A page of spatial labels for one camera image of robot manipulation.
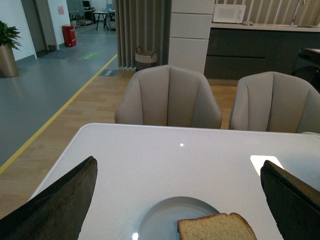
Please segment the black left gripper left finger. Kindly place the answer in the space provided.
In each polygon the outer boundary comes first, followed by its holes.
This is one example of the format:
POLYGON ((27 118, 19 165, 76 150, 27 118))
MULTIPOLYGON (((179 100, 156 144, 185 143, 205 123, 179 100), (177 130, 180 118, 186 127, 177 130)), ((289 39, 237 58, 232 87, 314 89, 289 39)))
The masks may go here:
POLYGON ((88 157, 0 220, 2 240, 76 240, 91 205, 98 163, 88 157))

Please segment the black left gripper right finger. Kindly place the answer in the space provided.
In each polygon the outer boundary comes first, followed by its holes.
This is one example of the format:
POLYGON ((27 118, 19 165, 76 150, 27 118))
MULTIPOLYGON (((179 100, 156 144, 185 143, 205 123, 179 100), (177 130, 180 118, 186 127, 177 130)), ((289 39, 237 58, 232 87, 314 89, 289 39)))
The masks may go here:
POLYGON ((268 207, 285 240, 320 238, 320 192, 266 160, 260 181, 268 207))

